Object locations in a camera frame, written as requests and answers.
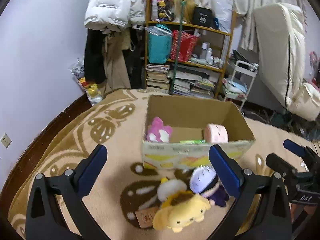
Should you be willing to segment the white-haired doll plush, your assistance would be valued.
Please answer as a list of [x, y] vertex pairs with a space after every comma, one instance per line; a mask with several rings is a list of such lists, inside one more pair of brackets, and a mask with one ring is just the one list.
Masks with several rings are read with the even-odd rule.
[[212, 166], [201, 165], [195, 168], [189, 180], [189, 187], [193, 193], [207, 198], [211, 205], [225, 207], [229, 201], [229, 195]]

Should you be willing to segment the yellow dog plush toy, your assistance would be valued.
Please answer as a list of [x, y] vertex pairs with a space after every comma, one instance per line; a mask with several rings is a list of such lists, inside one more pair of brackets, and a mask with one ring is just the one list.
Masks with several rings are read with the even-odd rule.
[[171, 229], [178, 233], [194, 222], [202, 222], [211, 208], [207, 198], [191, 191], [179, 191], [168, 197], [156, 212], [152, 226], [155, 230]]

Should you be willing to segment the pink round plush roll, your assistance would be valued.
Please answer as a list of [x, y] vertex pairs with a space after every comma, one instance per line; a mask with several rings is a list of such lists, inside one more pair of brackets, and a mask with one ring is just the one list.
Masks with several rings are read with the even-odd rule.
[[222, 125], [208, 124], [203, 132], [204, 140], [207, 143], [227, 143], [228, 133], [227, 129]]

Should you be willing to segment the open cardboard box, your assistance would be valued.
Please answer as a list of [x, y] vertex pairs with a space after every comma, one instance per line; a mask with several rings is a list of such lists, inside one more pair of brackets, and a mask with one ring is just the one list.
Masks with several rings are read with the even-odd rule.
[[[146, 140], [148, 128], [155, 117], [173, 129], [170, 142]], [[253, 132], [232, 102], [195, 97], [151, 95], [145, 116], [142, 142], [143, 165], [150, 169], [193, 169], [209, 165], [208, 152], [212, 145], [180, 144], [181, 140], [204, 139], [208, 124], [222, 125], [227, 129], [228, 142], [218, 143], [230, 158], [236, 159], [255, 143]]]

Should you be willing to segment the brown paper tag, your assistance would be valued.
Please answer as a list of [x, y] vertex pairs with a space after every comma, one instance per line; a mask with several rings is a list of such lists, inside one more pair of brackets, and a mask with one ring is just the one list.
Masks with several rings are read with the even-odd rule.
[[151, 228], [155, 214], [159, 210], [158, 206], [150, 207], [135, 212], [138, 224], [141, 229]]

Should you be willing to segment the cream folded mattress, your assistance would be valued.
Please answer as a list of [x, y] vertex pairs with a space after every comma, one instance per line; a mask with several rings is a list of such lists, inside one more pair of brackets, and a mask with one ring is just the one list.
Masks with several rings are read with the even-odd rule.
[[319, 90], [304, 80], [305, 30], [300, 7], [274, 3], [253, 12], [259, 75], [278, 102], [308, 121], [319, 115]]

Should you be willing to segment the plastic bag with toys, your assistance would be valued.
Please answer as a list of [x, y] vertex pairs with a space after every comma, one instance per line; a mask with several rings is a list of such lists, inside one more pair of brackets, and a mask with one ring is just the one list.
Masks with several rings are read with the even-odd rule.
[[100, 103], [103, 100], [103, 95], [98, 89], [97, 84], [91, 81], [86, 81], [83, 60], [77, 59], [76, 63], [69, 67], [69, 70], [73, 76], [73, 79], [87, 95], [87, 98], [92, 106]]

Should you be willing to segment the stack of books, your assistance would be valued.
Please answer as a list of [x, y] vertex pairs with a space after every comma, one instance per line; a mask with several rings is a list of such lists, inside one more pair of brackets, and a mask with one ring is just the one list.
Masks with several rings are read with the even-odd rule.
[[170, 88], [170, 81], [167, 74], [170, 66], [167, 64], [146, 65], [146, 87], [160, 92], [167, 93]]

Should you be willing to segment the wooden shelf unit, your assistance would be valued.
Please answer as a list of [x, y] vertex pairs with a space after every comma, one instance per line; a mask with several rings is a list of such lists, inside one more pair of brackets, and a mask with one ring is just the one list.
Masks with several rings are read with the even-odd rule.
[[144, 85], [168, 94], [212, 99], [225, 74], [233, 32], [209, 9], [187, 0], [147, 0]]

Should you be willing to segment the red gift bag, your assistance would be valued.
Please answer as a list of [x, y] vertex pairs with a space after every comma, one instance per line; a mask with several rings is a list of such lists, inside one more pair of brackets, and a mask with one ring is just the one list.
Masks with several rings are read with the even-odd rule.
[[[190, 60], [193, 49], [196, 46], [199, 38], [197, 36], [191, 35], [182, 31], [181, 36], [181, 47], [179, 52], [178, 61], [179, 62], [186, 62]], [[178, 30], [173, 30], [172, 33], [172, 44], [171, 44], [171, 51], [170, 51], [170, 58], [172, 60], [176, 59], [176, 49], [177, 49], [177, 41], [178, 41]]]

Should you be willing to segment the black hanging garment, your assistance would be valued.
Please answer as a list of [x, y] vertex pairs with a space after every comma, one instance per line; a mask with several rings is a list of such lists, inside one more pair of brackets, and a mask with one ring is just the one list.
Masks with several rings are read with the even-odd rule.
[[86, 81], [96, 84], [101, 84], [106, 80], [103, 57], [104, 38], [102, 31], [87, 29], [84, 72]]

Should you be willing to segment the teal storage bag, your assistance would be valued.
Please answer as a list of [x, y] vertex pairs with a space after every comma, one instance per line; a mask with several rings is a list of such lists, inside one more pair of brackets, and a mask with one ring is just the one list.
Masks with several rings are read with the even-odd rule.
[[148, 60], [150, 63], [164, 64], [171, 51], [172, 31], [162, 24], [145, 27], [148, 33]]

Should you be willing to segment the green pole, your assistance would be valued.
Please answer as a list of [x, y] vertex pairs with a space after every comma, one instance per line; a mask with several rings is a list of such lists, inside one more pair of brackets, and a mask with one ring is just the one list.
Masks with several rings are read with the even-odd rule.
[[178, 31], [178, 41], [177, 41], [177, 49], [176, 49], [176, 59], [173, 69], [173, 76], [171, 81], [171, 86], [169, 90], [169, 94], [173, 95], [175, 80], [176, 80], [176, 72], [177, 72], [177, 65], [178, 65], [178, 57], [181, 47], [181, 36], [182, 36], [182, 30], [183, 30], [183, 16], [184, 16], [184, 7], [185, 7], [185, 0], [181, 0], [181, 15], [180, 15], [180, 24], [179, 24], [179, 31]]

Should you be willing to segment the white puffer jacket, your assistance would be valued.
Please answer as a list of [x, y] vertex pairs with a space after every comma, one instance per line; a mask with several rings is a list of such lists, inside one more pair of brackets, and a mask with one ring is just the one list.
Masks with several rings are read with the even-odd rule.
[[84, 26], [87, 29], [121, 32], [145, 24], [145, 0], [89, 0]]

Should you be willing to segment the wall socket upper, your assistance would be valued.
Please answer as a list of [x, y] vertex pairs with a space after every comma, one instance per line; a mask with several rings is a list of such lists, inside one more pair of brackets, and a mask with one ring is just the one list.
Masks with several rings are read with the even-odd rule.
[[7, 133], [4, 133], [3, 136], [1, 137], [1, 143], [5, 148], [8, 148], [11, 144], [12, 140], [10, 137], [7, 135]]

